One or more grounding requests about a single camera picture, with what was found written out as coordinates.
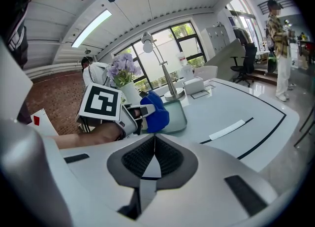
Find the blue cloth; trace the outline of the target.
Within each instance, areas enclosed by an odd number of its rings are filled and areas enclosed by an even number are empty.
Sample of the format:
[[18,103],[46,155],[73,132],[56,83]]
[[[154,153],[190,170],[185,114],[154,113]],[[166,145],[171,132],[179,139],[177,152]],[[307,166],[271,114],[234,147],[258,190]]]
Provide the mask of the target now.
[[147,133],[159,132],[169,124],[169,112],[165,109],[160,96],[154,91],[149,91],[148,94],[141,99],[140,104],[152,104],[155,107],[155,112],[146,117],[148,125],[146,129]]

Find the black office chair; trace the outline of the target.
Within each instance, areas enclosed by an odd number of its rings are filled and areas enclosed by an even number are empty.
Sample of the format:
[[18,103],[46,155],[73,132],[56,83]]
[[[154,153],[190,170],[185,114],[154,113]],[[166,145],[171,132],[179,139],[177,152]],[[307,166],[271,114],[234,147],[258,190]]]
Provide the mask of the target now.
[[240,82],[246,82],[247,87],[249,88],[251,86],[251,82],[254,82],[254,78],[251,76],[251,74],[254,72],[254,60],[257,53],[257,48],[253,43],[248,43],[245,46],[245,56],[241,57],[243,58],[243,65],[237,64],[237,56],[233,56],[230,58],[234,59],[235,65],[231,66],[230,69],[233,72],[237,72],[238,76],[235,78],[232,78],[233,83],[240,83]]

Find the white table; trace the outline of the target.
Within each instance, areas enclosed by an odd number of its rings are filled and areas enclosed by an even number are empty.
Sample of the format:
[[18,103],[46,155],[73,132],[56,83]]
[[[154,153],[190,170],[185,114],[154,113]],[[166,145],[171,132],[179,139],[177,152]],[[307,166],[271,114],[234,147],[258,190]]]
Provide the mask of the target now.
[[250,88],[217,78],[209,82],[212,89],[179,100],[187,127],[169,135],[182,143],[218,148],[261,171],[287,144],[298,114]]

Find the white square box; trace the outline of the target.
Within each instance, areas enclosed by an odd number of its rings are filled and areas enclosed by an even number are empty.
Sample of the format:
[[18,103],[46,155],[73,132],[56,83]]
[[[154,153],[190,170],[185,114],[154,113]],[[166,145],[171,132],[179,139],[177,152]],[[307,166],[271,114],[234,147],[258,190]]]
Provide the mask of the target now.
[[214,87],[210,84],[208,80],[204,81],[200,77],[195,77],[193,79],[183,81],[183,86],[187,96],[196,94],[204,90],[210,90]]

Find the person's black clothing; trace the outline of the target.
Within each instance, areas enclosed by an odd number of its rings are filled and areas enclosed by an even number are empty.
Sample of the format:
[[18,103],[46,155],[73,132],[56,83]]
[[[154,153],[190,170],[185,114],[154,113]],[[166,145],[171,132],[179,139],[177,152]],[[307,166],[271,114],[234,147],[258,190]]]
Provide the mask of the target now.
[[0,35],[13,59],[24,68],[28,61],[28,41],[25,17],[31,0],[16,0],[0,15]]

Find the beige board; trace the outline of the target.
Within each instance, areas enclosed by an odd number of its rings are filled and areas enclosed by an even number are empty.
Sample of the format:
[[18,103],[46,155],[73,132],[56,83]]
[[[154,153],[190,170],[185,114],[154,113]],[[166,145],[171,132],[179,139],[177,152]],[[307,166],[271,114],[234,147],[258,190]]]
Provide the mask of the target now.
[[209,59],[205,63],[205,66],[217,66],[217,78],[229,80],[236,74],[236,72],[231,70],[231,67],[236,65],[242,66],[245,53],[245,47],[241,45],[240,40],[235,39],[220,50],[213,58]]

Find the person's left forearm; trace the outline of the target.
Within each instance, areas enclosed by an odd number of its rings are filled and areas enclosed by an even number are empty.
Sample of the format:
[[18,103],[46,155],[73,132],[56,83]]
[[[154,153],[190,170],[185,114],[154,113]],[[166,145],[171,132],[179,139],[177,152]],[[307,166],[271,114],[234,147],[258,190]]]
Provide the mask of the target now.
[[59,149],[94,146],[116,141],[122,135],[122,129],[112,122],[103,123],[91,132],[51,136]]

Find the white sheet with red mark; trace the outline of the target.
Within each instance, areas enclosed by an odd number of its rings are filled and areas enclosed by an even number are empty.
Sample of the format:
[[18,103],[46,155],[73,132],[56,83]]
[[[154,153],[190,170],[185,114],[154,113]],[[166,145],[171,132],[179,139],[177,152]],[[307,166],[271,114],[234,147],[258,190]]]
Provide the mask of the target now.
[[40,135],[58,136],[44,108],[31,115],[31,123],[28,126],[35,129]]

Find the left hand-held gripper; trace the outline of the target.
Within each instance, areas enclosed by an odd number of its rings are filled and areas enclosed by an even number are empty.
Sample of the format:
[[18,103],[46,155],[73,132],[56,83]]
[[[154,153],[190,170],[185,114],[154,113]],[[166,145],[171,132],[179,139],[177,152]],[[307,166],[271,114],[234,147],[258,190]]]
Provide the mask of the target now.
[[135,133],[138,129],[134,118],[145,118],[156,109],[153,104],[129,106],[121,102],[122,91],[91,83],[87,86],[76,115],[76,122],[86,129],[113,122],[123,131],[123,137]]

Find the long ceiling light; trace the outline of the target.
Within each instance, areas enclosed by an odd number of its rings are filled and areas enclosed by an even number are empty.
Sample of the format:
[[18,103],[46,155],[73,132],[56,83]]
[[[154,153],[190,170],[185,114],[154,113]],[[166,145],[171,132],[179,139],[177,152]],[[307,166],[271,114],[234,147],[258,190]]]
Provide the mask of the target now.
[[111,16],[111,12],[106,9],[100,14],[98,14],[77,36],[77,38],[72,43],[72,48],[78,48],[82,42],[106,19]]

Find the white round vase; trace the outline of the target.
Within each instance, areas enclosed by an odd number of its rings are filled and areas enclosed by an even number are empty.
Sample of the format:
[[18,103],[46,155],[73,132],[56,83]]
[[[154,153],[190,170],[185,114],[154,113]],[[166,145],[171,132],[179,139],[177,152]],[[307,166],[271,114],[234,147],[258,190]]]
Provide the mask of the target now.
[[131,81],[122,87],[119,87],[119,90],[123,92],[126,102],[131,105],[139,105],[142,97],[139,95],[138,90],[136,89],[134,82]]

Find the green tray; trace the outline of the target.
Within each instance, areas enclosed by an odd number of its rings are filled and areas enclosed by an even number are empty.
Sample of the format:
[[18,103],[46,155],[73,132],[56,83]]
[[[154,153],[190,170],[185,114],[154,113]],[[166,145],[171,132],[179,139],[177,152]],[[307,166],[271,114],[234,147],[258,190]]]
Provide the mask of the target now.
[[169,124],[158,133],[176,134],[182,132],[187,127],[187,119],[179,100],[168,101],[163,107],[169,113]]

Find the black framed window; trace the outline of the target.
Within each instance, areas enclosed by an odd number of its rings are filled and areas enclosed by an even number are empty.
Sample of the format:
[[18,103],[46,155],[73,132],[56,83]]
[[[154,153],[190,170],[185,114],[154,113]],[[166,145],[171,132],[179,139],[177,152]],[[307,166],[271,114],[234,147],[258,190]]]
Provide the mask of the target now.
[[201,67],[206,62],[206,57],[191,22],[164,28],[153,33],[157,48],[151,53],[145,53],[141,40],[137,40],[119,51],[115,55],[130,53],[133,61],[141,67],[141,74],[132,79],[135,86],[142,91],[154,90],[165,86],[166,79],[158,60],[164,58],[168,62],[168,70],[174,83],[178,83],[181,76],[181,63],[178,56],[182,52],[193,69]]

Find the silver desk lamp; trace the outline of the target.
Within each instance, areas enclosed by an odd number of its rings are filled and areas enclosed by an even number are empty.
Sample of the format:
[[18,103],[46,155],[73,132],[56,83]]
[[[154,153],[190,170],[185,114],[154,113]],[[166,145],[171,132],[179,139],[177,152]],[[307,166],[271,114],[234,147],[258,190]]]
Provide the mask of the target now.
[[165,80],[169,89],[169,91],[164,94],[165,100],[172,101],[183,97],[185,95],[185,91],[183,89],[177,89],[175,87],[173,80],[171,79],[171,76],[165,66],[168,64],[168,62],[164,60],[159,48],[155,43],[155,40],[153,39],[153,36],[148,32],[144,32],[141,37],[141,42],[143,44],[143,51],[147,54],[153,52],[159,65],[162,67]]

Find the white chair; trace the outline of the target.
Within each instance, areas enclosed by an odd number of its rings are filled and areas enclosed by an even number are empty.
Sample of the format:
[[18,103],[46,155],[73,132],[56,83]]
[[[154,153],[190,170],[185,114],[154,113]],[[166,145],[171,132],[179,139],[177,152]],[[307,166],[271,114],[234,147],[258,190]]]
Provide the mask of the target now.
[[218,67],[209,65],[198,67],[194,70],[194,77],[200,77],[204,81],[216,78],[218,73]]

